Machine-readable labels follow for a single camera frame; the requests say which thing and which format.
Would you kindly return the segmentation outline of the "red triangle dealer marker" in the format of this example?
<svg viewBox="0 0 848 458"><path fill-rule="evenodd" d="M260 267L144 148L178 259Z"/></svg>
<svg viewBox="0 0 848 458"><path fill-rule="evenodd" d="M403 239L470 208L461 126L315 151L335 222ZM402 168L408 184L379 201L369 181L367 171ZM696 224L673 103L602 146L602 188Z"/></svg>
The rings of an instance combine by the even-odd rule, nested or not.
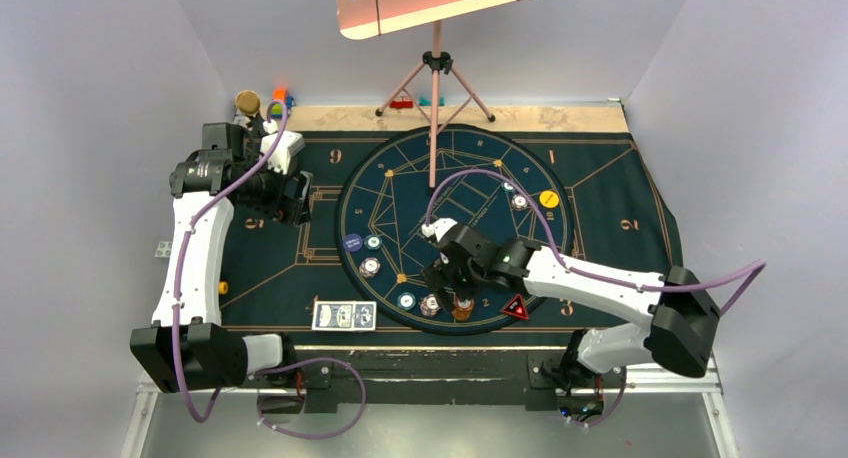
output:
<svg viewBox="0 0 848 458"><path fill-rule="evenodd" d="M528 320L529 312L526 307L526 302L524 296L521 294L516 294L513 296L501 309L501 313L518 319L518 320Z"/></svg>

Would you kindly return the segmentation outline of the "blue small blind button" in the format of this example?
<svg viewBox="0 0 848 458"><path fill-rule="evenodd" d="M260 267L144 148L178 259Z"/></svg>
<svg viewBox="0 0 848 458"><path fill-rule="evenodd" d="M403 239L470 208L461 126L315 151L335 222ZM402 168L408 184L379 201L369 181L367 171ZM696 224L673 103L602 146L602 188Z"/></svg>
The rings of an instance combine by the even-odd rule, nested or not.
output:
<svg viewBox="0 0 848 458"><path fill-rule="evenodd" d="M342 246L346 252L355 253L364 246L364 239L359 234L351 233L343 237Z"/></svg>

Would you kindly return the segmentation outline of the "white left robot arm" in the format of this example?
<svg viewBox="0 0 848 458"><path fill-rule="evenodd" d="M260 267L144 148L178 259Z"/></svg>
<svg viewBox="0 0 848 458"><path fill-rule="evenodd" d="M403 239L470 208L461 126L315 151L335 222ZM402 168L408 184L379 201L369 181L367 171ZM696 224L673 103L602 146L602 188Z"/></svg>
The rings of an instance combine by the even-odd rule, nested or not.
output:
<svg viewBox="0 0 848 458"><path fill-rule="evenodd" d="M243 144L207 138L169 178L175 229L166 281L150 325L130 338L131 353L165 393L181 383L189 391L237 387L257 371L275 387L297 377L282 335L240 336L221 325L223 252L237 206L293 226L310 219L312 175L297 164L302 134L267 135L253 156Z"/></svg>

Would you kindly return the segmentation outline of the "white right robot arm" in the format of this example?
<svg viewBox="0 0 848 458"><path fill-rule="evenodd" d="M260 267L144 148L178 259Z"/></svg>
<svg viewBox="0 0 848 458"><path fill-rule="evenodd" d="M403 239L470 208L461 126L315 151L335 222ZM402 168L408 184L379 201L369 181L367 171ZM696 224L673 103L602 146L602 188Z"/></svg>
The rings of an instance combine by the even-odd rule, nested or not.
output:
<svg viewBox="0 0 848 458"><path fill-rule="evenodd" d="M621 319L575 334L561 359L569 382L584 385L616 367L650 362L688 378L706 374L721 312L691 271L633 272L516 238L496 244L453 219L421 231L439 252L424 277L443 306L496 291L570 300Z"/></svg>

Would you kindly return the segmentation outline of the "purple chips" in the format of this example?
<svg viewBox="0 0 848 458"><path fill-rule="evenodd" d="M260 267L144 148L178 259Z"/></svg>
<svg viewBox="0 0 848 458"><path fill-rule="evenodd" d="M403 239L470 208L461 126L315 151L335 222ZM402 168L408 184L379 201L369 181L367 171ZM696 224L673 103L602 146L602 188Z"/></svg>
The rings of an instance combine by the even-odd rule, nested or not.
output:
<svg viewBox="0 0 848 458"><path fill-rule="evenodd" d="M360 275L365 279L375 277L381 269L381 263L376 257L365 258L359 265Z"/></svg>

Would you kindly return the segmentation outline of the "orange poker chip stack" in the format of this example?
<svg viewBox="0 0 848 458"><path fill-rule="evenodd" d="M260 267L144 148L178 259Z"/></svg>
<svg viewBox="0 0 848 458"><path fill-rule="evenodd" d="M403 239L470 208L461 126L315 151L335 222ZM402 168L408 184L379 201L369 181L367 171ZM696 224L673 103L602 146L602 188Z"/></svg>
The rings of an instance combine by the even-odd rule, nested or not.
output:
<svg viewBox="0 0 848 458"><path fill-rule="evenodd" d="M457 322L466 322L471 317L474 306L475 301L473 299L459 299L456 297L454 300L452 316Z"/></svg>

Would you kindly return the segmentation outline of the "green poker chip stack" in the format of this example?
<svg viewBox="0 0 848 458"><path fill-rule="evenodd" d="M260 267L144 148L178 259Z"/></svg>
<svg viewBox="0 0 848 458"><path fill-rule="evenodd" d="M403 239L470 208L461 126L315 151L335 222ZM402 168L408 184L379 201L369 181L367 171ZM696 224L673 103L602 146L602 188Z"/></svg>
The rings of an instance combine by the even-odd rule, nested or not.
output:
<svg viewBox="0 0 848 458"><path fill-rule="evenodd" d="M416 296L410 292L400 293L396 299L396 305L404 311L412 310L417 303Z"/></svg>

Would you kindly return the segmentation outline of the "purple white poker chip stack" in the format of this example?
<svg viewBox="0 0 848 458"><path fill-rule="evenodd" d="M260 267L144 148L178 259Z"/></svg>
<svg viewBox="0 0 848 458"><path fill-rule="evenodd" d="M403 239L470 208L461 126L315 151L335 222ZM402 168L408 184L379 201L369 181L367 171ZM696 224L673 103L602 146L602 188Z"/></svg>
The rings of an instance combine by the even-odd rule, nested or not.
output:
<svg viewBox="0 0 848 458"><path fill-rule="evenodd" d="M424 317L434 317L441 311L441 305L434 294L429 294L420 301L420 313Z"/></svg>

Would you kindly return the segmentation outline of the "yellow big blind button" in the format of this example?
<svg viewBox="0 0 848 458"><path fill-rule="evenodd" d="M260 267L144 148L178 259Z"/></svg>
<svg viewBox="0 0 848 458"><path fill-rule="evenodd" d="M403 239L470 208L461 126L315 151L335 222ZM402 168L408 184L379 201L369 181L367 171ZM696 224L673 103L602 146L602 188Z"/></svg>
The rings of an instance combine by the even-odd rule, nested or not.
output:
<svg viewBox="0 0 848 458"><path fill-rule="evenodd" d="M544 208L554 209L561 203L561 198L554 190L544 190L539 194L538 202Z"/></svg>

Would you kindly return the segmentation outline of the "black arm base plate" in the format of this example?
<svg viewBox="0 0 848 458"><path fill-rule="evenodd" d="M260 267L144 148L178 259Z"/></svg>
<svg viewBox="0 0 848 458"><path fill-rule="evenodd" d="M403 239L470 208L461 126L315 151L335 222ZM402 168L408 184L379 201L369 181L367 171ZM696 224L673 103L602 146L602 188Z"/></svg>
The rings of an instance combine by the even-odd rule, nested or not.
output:
<svg viewBox="0 0 848 458"><path fill-rule="evenodd" d="M553 374L563 346L342 347L298 346L300 368L283 378L252 376L245 391L303 397L308 413L342 404L518 405L552 411L568 401L598 398L611 406L626 386L620 369L565 391Z"/></svg>

